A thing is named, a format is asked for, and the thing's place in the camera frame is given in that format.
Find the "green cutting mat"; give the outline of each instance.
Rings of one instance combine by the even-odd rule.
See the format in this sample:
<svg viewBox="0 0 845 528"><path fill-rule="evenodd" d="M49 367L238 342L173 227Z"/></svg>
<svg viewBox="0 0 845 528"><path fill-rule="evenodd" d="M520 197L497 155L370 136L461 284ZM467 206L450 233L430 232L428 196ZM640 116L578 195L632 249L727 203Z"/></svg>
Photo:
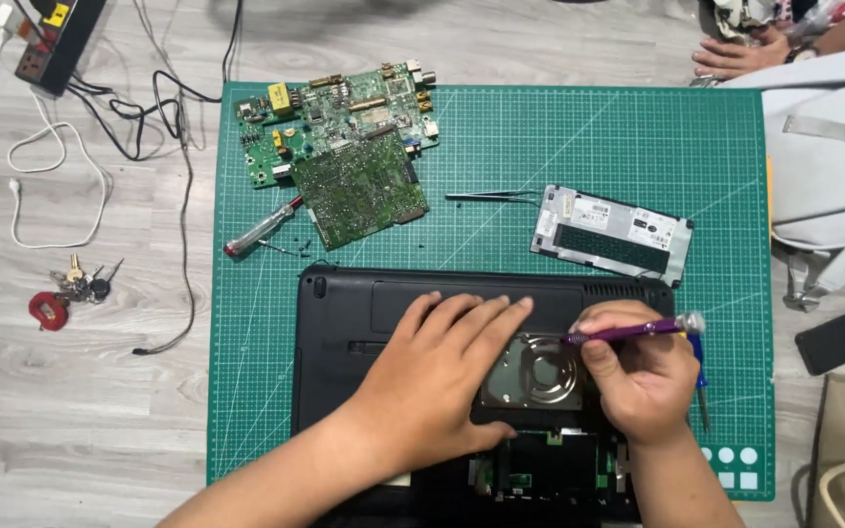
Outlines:
<svg viewBox="0 0 845 528"><path fill-rule="evenodd" d="M754 90L440 87L441 143L416 171L432 210L326 254L307 214L234 262L221 247L295 189L250 187L233 102L223 89L214 213L207 482L288 438L297 275L315 259L354 267L589 274L528 251L537 210L447 193L542 190L555 182L693 219L678 310L699 310L712 433L697 439L735 500L775 497L775 391L768 198L761 98Z"/></svg>

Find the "hand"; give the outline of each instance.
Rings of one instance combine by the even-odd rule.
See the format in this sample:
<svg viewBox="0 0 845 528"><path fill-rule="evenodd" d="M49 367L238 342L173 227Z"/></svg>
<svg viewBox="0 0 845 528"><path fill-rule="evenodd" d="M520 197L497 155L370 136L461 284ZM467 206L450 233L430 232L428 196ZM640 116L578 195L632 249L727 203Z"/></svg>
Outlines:
<svg viewBox="0 0 845 528"><path fill-rule="evenodd" d="M791 44L781 31L769 25L752 31L751 35L760 41L760 46L726 44L713 39L700 42L699 45L707 51L693 54L693 60L702 65L693 72L734 79L745 73L784 64L785 57L791 52Z"/></svg>
<svg viewBox="0 0 845 528"><path fill-rule="evenodd" d="M381 445L393 474L496 446L516 436L501 422L471 424L471 402L500 351L534 308L530 297L485 302L423 295L400 319L390 343L341 412ZM438 306L426 317L433 305Z"/></svg>
<svg viewBox="0 0 845 528"><path fill-rule="evenodd" d="M663 318L638 301L587 308L570 331L595 333ZM608 420L638 445L661 444L687 434L685 417L696 388L699 362L677 334L629 339L621 358L608 343L582 346L582 361L602 393Z"/></svg>

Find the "black laptop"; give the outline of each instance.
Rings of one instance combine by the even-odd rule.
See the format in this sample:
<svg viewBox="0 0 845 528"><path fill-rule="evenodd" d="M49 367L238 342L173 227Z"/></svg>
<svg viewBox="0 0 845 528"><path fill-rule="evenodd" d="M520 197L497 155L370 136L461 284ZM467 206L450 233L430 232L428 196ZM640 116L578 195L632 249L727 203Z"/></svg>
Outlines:
<svg viewBox="0 0 845 528"><path fill-rule="evenodd" d="M476 453L374 486L316 522L325 526L597 526L639 522L625 438L602 413L576 351L557 337L587 306L636 299L674 315L652 279L314 265L299 279L291 434L357 390L417 296L534 297L534 312L500 354L471 420L519 432Z"/></svg>

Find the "smartphone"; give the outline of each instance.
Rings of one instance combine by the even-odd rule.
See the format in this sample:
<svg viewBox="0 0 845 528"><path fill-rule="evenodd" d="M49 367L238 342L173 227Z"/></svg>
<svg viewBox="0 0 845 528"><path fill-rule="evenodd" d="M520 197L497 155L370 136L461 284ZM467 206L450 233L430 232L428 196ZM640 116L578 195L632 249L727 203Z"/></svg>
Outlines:
<svg viewBox="0 0 845 528"><path fill-rule="evenodd" d="M845 314L794 336L811 376L845 365Z"/></svg>

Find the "gray floor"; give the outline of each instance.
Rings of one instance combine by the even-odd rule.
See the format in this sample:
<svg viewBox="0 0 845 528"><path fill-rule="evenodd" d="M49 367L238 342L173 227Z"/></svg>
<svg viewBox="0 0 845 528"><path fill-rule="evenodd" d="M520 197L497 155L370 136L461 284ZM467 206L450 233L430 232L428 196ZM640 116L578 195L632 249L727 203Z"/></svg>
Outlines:
<svg viewBox="0 0 845 528"><path fill-rule="evenodd" d="M692 7L665 1L253 1L234 78L304 80L419 56L445 83L681 86L701 32ZM153 0L148 9L178 74L206 94L220 92L232 4ZM85 78L149 104L158 54L129 0L111 0L108 10ZM14 42L6 47L8 69L19 53ZM186 318L177 218L185 179L180 156L171 155L177 145L161 140L152 121L146 143L161 157L125 162L80 102L56 104L53 114L79 127L113 181L100 233L78 251L81 263L126 262L108 303L73 306L66 329L39 331L27 302L53 287L48 270L63 270L69 250L22 249L8 234L14 202L7 181L18 174L6 150L41 120L27 89L0 66L0 526L147 526L204 485L218 108L192 102L189 113L199 149L188 211L198 318L177 349L138 358L134 347L167 340ZM126 136L118 120L112 126ZM42 164L57 154L46 139L16 162ZM73 242L87 233L99 187L76 144L58 170L21 176L25 242ZM777 267L776 294L783 274ZM751 524L795 525L792 476L809 459L822 380L806 375L792 337L843 311L845 289L809 316L776 303L778 498L742 506Z"/></svg>

